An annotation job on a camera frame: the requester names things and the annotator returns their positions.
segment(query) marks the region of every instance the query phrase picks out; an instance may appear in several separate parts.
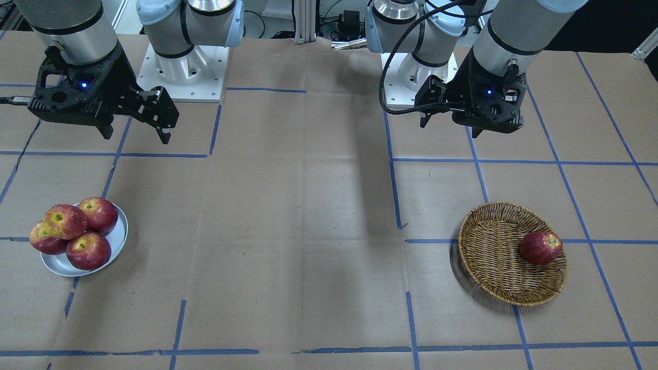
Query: wicker basket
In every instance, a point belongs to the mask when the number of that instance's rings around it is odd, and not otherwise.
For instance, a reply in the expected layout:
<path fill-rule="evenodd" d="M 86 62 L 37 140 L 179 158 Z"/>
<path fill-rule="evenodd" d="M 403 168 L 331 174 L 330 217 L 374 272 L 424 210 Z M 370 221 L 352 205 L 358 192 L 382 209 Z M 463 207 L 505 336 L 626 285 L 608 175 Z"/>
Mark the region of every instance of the wicker basket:
<path fill-rule="evenodd" d="M 475 283 L 494 297 L 520 306 L 544 304 L 567 281 L 567 257 L 562 251 L 544 266 L 521 258 L 521 240 L 533 231 L 554 232 L 539 216 L 518 205 L 479 205 L 459 227 L 459 259 Z"/>

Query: apple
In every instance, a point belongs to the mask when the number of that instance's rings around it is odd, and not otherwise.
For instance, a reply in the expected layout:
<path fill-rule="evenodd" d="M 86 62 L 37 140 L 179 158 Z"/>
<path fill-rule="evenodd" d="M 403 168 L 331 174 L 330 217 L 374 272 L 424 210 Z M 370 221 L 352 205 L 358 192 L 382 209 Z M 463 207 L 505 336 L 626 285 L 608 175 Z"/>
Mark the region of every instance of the apple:
<path fill-rule="evenodd" d="M 87 215 L 87 229 L 103 235 L 107 235 L 112 231 L 119 217 L 114 204 L 105 198 L 90 197 L 83 199 L 78 204 L 78 208 Z"/>
<path fill-rule="evenodd" d="M 110 242 L 95 231 L 85 232 L 68 242 L 66 257 L 81 270 L 96 270 L 110 260 Z"/>
<path fill-rule="evenodd" d="M 68 240 L 54 237 L 50 228 L 39 221 L 30 231 L 30 244 L 41 253 L 58 255 L 66 252 Z"/>
<path fill-rule="evenodd" d="M 87 215 L 73 205 L 57 204 L 45 213 L 43 223 L 50 228 L 52 236 L 71 240 L 87 230 Z"/>
<path fill-rule="evenodd" d="M 527 234 L 519 246 L 521 257 L 535 265 L 548 265 L 555 261 L 562 249 L 562 240 L 548 231 Z"/>

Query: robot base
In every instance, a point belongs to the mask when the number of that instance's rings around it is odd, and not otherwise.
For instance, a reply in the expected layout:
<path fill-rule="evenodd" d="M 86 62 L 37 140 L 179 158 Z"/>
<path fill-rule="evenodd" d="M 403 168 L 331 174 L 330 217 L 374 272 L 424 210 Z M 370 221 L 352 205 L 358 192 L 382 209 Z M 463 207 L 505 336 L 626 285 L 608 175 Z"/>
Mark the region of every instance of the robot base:
<path fill-rule="evenodd" d="M 389 53 L 382 54 L 382 69 L 386 64 L 389 55 Z M 386 106 L 389 108 L 411 108 L 414 106 L 417 92 L 409 89 L 397 73 L 406 56 L 406 53 L 396 53 L 393 56 L 391 65 L 386 71 L 386 77 L 384 78 L 384 98 L 386 100 Z M 448 60 L 447 64 L 447 71 L 448 76 L 444 81 L 446 83 L 451 81 L 457 73 L 457 60 L 455 59 L 455 54 L 450 55 L 450 60 Z"/>
<path fill-rule="evenodd" d="M 230 48 L 206 45 L 199 47 L 207 58 L 207 68 L 209 68 L 203 71 L 205 77 L 203 80 L 189 85 L 174 85 L 163 81 L 158 72 L 155 51 L 149 44 L 137 78 L 139 86 L 145 90 L 153 86 L 163 86 L 173 101 L 222 103 Z"/>

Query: robotic arm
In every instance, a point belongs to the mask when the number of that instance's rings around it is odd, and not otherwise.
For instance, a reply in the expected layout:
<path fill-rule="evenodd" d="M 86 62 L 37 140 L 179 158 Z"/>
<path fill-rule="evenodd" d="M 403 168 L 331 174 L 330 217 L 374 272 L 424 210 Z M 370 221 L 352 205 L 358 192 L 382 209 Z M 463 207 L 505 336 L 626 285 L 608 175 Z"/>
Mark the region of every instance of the robotic arm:
<path fill-rule="evenodd" d="M 504 133 L 518 130 L 523 126 L 520 106 L 526 91 L 527 68 L 571 15 L 586 2 L 501 0 L 454 79 L 448 80 L 441 70 L 431 68 L 440 68 L 442 63 L 447 62 L 456 44 L 459 25 L 457 19 L 451 20 L 441 12 L 468 1 L 435 1 L 439 6 L 426 3 L 423 15 L 418 13 L 413 0 L 375 1 L 368 10 L 374 15 L 367 19 L 368 48 L 380 53 L 391 52 L 380 81 L 382 107 L 389 114 L 420 112 L 421 127 L 425 127 L 432 115 L 452 111 L 453 121 L 473 127 L 474 138 L 483 130 Z M 444 35 L 428 39 L 427 29 L 432 27 L 441 30 Z M 400 36 L 395 45 L 389 42 L 386 47 L 387 43 L 379 42 L 379 39 L 382 34 L 393 36 L 391 29 Z M 435 51 L 432 60 L 423 57 L 423 51 L 428 49 L 425 46 L 427 43 L 431 43 Z M 424 73 L 416 76 L 426 78 L 422 85 L 406 84 L 417 92 L 414 107 L 394 111 L 384 103 L 382 90 L 392 56 L 401 50 L 413 50 L 410 56 L 419 65 L 413 68 L 424 69 Z M 413 76 L 407 72 L 413 68 L 403 63 L 401 69 L 404 72 L 399 71 L 399 74 L 404 78 Z"/>
<path fill-rule="evenodd" d="M 155 128 L 163 144 L 176 126 L 178 110 L 166 89 L 140 88 L 101 0 L 16 0 L 16 6 L 47 46 L 32 97 L 2 98 L 27 105 L 48 122 L 95 126 L 112 136 L 115 114 L 130 115 Z M 56 86 L 48 76 L 60 76 Z"/>

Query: black cable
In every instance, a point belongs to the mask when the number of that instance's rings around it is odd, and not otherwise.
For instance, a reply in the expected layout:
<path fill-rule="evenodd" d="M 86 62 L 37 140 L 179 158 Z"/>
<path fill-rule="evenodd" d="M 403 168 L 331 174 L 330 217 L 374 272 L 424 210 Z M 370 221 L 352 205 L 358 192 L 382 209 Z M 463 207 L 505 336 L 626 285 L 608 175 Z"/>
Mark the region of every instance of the black cable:
<path fill-rule="evenodd" d="M 322 24 L 320 25 L 320 27 L 322 27 L 322 26 L 326 26 L 327 24 L 336 23 L 336 22 L 339 22 L 339 21 L 340 21 L 340 20 L 338 20 L 338 19 L 330 20 L 330 21 L 328 21 L 328 22 L 322 23 Z"/>
<path fill-rule="evenodd" d="M 329 14 L 329 12 L 336 6 L 336 4 L 340 3 L 341 1 L 343 1 L 343 0 L 338 0 L 331 7 L 329 7 L 329 10 L 327 11 L 327 13 L 324 13 L 324 17 L 326 18 L 327 14 Z"/>
<path fill-rule="evenodd" d="M 430 0 L 425 0 L 425 2 L 428 3 L 432 8 L 435 8 L 435 9 L 437 8 L 437 6 L 435 4 L 433 4 L 433 2 L 431 2 Z M 474 14 L 474 15 L 461 15 L 461 14 L 455 14 L 455 13 L 450 13 L 450 12 L 446 12 L 446 11 L 442 11 L 441 13 L 447 14 L 449 16 L 454 16 L 455 18 L 477 18 L 479 16 L 491 14 L 493 11 L 494 10 L 492 9 L 490 11 L 486 11 L 484 13 L 479 13 L 479 14 Z"/>
<path fill-rule="evenodd" d="M 290 3 L 292 4 L 292 8 L 290 9 L 290 12 L 292 13 L 292 32 L 294 36 L 292 38 L 297 37 L 297 19 L 295 19 L 295 0 L 291 0 Z"/>
<path fill-rule="evenodd" d="M 465 0 L 454 0 L 446 5 L 443 5 L 441 7 L 438 7 L 430 12 L 425 13 L 422 15 L 420 18 L 416 19 L 409 25 L 406 31 L 400 36 L 400 39 L 395 43 L 395 46 L 393 46 L 393 50 L 391 50 L 390 55 L 388 56 L 388 59 L 386 60 L 386 63 L 384 64 L 384 68 L 382 69 L 382 77 L 379 80 L 379 89 L 378 89 L 378 95 L 379 95 L 379 104 L 382 106 L 385 112 L 387 112 L 390 115 L 404 115 L 406 113 L 412 113 L 412 112 L 419 112 L 423 111 L 426 109 L 431 109 L 431 108 L 446 108 L 445 103 L 431 103 L 431 104 L 424 104 L 424 105 L 419 105 L 418 107 L 413 107 L 413 108 L 408 108 L 408 109 L 402 109 L 400 111 L 394 111 L 390 109 L 389 107 L 386 106 L 386 102 L 384 101 L 384 79 L 386 78 L 386 71 L 388 68 L 391 66 L 391 61 L 393 60 L 393 56 L 397 52 L 397 50 L 402 46 L 402 43 L 405 41 L 405 38 L 413 31 L 416 26 L 418 26 L 421 22 L 424 22 L 427 18 L 430 18 L 431 16 L 442 12 L 446 9 L 450 9 L 451 7 L 454 7 L 455 5 L 458 5 L 460 3 L 463 3 Z"/>
<path fill-rule="evenodd" d="M 263 31 L 261 32 L 261 35 L 258 36 L 258 38 L 261 38 L 263 35 L 265 35 L 265 19 L 263 19 L 260 14 L 253 11 L 245 11 L 245 13 L 253 13 L 261 19 L 261 22 L 263 22 Z"/>
<path fill-rule="evenodd" d="M 295 37 L 294 31 L 279 31 L 276 32 L 271 38 L 272 39 L 292 39 Z"/>

